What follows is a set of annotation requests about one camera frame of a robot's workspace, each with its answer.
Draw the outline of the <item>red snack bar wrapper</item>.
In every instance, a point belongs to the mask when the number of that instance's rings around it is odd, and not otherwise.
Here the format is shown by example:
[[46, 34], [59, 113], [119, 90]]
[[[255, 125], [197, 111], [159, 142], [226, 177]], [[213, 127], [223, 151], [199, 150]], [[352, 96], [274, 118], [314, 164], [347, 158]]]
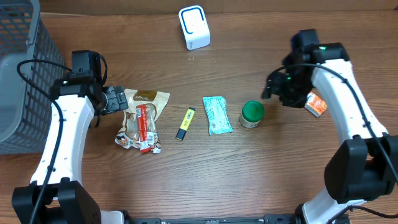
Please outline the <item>red snack bar wrapper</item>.
[[136, 107], [137, 122], [139, 126], [140, 152], [145, 153], [150, 150], [147, 136], [147, 116], [146, 105], [141, 104]]

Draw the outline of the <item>orange snack packet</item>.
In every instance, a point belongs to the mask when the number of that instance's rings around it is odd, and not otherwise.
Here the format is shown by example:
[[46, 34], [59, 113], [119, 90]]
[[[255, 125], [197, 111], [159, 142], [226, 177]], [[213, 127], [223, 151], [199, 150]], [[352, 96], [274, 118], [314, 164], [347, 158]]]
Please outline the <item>orange snack packet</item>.
[[327, 104], [311, 91], [307, 95], [307, 102], [304, 108], [311, 112], [314, 116], [319, 117], [326, 111]]

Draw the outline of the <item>brown cookie bag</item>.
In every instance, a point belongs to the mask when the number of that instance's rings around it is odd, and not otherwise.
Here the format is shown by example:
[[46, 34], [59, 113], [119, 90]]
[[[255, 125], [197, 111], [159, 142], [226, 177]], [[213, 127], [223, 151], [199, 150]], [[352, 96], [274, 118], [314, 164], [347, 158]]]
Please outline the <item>brown cookie bag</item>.
[[155, 122], [167, 106], [170, 93], [132, 89], [126, 89], [124, 93], [128, 109], [124, 110], [122, 128], [115, 143], [125, 149], [138, 149], [141, 153], [160, 153], [162, 146]]

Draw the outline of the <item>green lid jar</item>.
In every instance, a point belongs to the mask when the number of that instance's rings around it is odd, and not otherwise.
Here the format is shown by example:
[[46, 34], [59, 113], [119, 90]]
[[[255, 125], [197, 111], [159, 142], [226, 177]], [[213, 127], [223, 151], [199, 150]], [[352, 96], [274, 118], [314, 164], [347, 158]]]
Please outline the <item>green lid jar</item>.
[[259, 101], [247, 101], [239, 115], [239, 122], [245, 128], [255, 128], [264, 117], [264, 107]]

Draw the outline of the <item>yellow highlighter marker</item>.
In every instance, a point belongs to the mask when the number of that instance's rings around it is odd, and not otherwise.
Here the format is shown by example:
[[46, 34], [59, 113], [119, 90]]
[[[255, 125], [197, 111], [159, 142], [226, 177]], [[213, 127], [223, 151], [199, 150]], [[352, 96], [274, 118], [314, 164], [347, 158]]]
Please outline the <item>yellow highlighter marker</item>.
[[177, 135], [175, 137], [176, 139], [183, 141], [183, 139], [187, 133], [187, 130], [190, 126], [190, 123], [192, 122], [192, 119], [195, 115], [195, 112], [196, 112], [195, 108], [192, 108], [192, 107], [188, 108], [188, 110], [183, 118], [183, 121], [178, 129]]

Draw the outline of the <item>teal tissue packet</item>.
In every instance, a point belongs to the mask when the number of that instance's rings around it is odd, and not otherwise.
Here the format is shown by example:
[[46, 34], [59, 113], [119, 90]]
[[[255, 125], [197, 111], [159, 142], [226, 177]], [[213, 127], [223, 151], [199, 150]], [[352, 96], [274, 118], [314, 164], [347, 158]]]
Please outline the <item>teal tissue packet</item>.
[[206, 96], [203, 97], [203, 104], [209, 122], [209, 135], [233, 131], [228, 119], [227, 102], [224, 97]]

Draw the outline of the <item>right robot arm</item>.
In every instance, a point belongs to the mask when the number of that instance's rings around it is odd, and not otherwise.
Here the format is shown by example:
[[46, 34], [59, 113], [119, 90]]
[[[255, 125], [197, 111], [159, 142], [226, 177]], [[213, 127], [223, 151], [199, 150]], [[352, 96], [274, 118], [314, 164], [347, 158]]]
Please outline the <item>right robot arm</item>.
[[313, 29], [290, 41], [282, 66], [269, 74], [264, 99], [277, 95], [284, 106], [303, 108], [317, 89], [338, 132], [340, 146], [325, 167], [322, 191], [300, 204], [284, 223], [348, 223], [348, 212], [389, 195], [397, 185], [397, 137], [368, 106], [349, 55], [341, 43], [322, 44]]

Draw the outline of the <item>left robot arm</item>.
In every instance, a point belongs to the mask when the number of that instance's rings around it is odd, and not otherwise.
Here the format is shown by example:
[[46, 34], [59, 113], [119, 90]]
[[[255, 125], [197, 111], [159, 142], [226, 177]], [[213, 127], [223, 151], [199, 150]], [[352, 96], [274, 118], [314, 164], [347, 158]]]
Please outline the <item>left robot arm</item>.
[[106, 86], [108, 66], [91, 50], [72, 53], [72, 67], [44, 97], [52, 118], [40, 163], [30, 184], [17, 187], [12, 207], [21, 223], [129, 223], [123, 210], [101, 210], [84, 189], [81, 165], [93, 118], [128, 108], [121, 86]]

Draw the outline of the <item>white barcode scanner stand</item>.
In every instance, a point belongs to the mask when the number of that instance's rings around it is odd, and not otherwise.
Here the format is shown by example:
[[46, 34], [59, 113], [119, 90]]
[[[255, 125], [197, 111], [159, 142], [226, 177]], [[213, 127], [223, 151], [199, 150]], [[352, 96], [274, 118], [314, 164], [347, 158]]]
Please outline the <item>white barcode scanner stand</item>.
[[181, 9], [178, 18], [188, 50], [199, 49], [210, 44], [210, 29], [201, 6], [194, 5]]

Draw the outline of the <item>grey plastic mesh basket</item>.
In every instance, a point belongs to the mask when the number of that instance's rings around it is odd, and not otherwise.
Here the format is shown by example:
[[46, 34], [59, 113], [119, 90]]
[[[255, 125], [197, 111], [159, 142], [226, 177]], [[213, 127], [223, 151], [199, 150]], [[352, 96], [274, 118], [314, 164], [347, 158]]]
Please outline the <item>grey plastic mesh basket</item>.
[[22, 78], [49, 91], [65, 61], [40, 18], [40, 3], [1, 0], [1, 154], [44, 150], [51, 102]]

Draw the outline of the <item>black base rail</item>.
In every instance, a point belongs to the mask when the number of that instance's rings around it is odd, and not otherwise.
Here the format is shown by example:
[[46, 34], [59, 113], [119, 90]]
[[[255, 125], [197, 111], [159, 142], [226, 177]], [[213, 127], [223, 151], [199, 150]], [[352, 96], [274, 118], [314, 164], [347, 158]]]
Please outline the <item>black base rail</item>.
[[305, 223], [296, 215], [265, 215], [263, 217], [235, 217], [235, 218], [194, 218], [194, 219], [160, 219], [160, 218], [131, 218], [120, 211], [102, 211], [102, 223], [130, 223], [130, 224], [294, 224]]

